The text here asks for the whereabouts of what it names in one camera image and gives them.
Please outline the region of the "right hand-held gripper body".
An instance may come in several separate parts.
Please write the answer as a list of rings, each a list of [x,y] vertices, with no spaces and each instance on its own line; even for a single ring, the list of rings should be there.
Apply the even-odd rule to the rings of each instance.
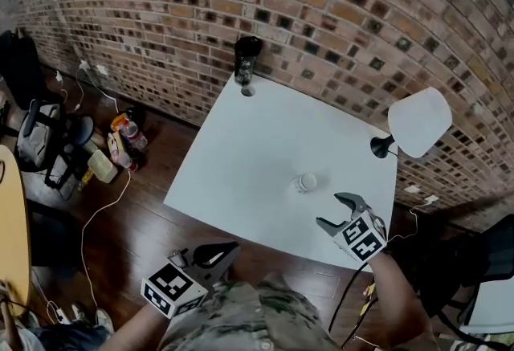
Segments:
[[[384,221],[366,210],[332,237],[334,243],[357,262],[368,262],[386,247]]]

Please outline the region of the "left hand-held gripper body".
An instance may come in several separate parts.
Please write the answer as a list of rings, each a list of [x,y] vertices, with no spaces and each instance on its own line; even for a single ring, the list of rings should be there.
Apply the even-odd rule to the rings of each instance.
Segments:
[[[207,298],[209,290],[187,271],[184,255],[174,253],[159,270],[141,281],[142,297],[166,318],[194,310]]]

